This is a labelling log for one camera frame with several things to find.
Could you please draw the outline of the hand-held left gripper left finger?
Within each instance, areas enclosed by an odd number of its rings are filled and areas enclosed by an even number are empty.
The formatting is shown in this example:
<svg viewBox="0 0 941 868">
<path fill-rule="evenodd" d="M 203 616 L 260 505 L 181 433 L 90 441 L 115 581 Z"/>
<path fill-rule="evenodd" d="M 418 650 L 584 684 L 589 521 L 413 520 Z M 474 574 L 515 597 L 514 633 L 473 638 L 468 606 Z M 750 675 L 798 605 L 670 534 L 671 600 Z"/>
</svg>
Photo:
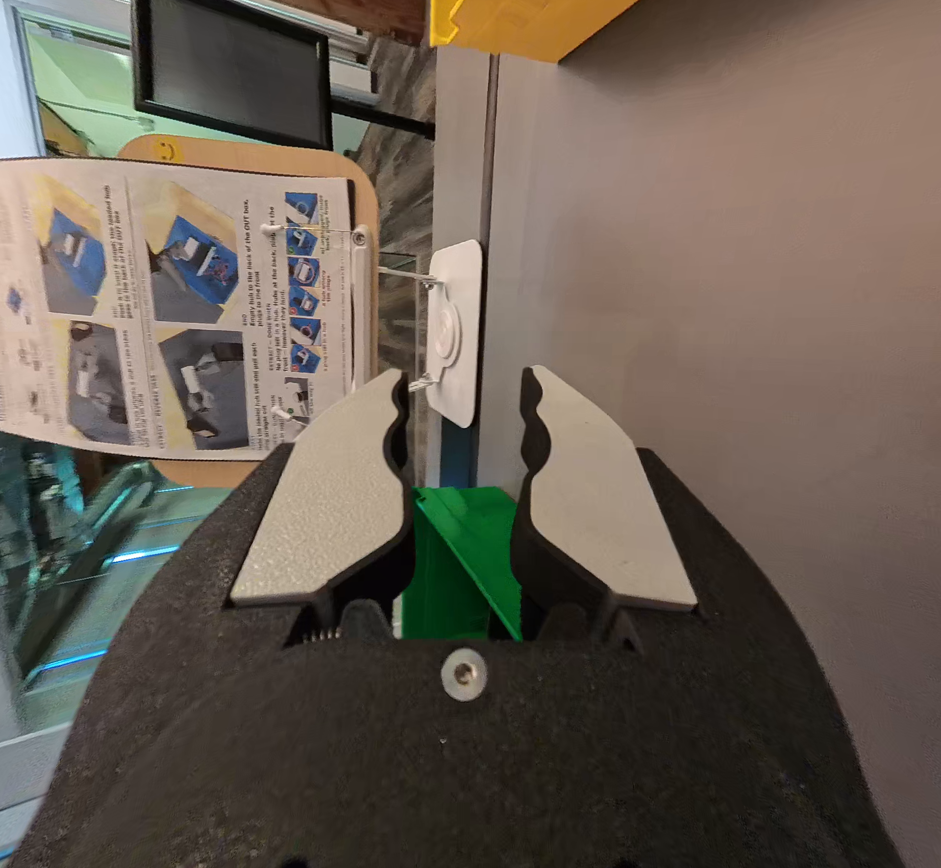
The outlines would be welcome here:
<svg viewBox="0 0 941 868">
<path fill-rule="evenodd" d="M 236 606 L 391 607 L 414 576 L 405 372 L 389 369 L 295 439 L 231 588 Z"/>
</svg>

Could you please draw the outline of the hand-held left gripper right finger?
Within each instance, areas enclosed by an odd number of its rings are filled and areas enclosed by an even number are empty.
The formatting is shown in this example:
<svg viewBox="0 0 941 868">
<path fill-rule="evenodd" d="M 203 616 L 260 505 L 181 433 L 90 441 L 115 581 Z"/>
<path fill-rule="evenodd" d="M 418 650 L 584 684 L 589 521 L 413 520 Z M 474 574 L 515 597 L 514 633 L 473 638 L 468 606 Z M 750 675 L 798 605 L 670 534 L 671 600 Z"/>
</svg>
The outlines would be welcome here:
<svg viewBox="0 0 941 868">
<path fill-rule="evenodd" d="M 524 368 L 512 570 L 544 612 L 638 606 L 688 612 L 697 597 L 633 441 L 543 366 Z"/>
</svg>

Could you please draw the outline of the green plastic bin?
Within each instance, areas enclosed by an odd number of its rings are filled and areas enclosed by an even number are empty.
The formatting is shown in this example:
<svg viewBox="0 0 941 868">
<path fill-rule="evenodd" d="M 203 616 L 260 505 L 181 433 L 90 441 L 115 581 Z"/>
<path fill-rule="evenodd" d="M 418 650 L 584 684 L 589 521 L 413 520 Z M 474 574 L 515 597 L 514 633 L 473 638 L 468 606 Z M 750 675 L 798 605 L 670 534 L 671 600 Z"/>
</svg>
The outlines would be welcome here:
<svg viewBox="0 0 941 868">
<path fill-rule="evenodd" d="M 498 487 L 416 487 L 412 499 L 416 562 L 402 638 L 522 641 L 513 498 Z"/>
</svg>

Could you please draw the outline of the printed instruction sheet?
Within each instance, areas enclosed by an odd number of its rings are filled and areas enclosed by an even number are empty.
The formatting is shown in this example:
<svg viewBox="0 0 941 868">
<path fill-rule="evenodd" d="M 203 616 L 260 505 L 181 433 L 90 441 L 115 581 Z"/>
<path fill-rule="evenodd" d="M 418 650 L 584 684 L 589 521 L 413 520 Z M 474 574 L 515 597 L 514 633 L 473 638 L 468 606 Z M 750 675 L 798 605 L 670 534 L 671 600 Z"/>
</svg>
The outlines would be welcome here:
<svg viewBox="0 0 941 868">
<path fill-rule="evenodd" d="M 4 159 L 2 432 L 261 460 L 354 386 L 355 188 Z"/>
</svg>

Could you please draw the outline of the instruction sheet on stand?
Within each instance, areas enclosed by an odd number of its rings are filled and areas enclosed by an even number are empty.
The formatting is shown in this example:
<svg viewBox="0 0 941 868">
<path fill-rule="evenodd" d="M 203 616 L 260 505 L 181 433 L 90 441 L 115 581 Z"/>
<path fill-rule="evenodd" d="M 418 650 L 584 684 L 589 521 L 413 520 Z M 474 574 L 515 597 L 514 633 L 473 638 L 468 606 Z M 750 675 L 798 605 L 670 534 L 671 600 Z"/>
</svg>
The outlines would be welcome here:
<svg viewBox="0 0 941 868">
<path fill-rule="evenodd" d="M 352 160 L 333 151 L 292 146 L 238 143 L 200 137 L 153 133 L 137 137 L 124 145 L 119 159 L 156 161 L 151 147 L 156 138 L 172 138 L 177 143 L 185 165 L 204 169 L 257 172 L 277 176 L 306 178 L 343 178 L 354 188 L 354 214 L 358 227 L 368 229 L 365 241 L 369 257 L 369 305 L 354 310 L 355 333 L 369 333 L 369 349 L 355 348 L 355 383 L 364 385 L 378 376 L 378 255 L 379 205 L 375 189 L 366 173 Z"/>
</svg>

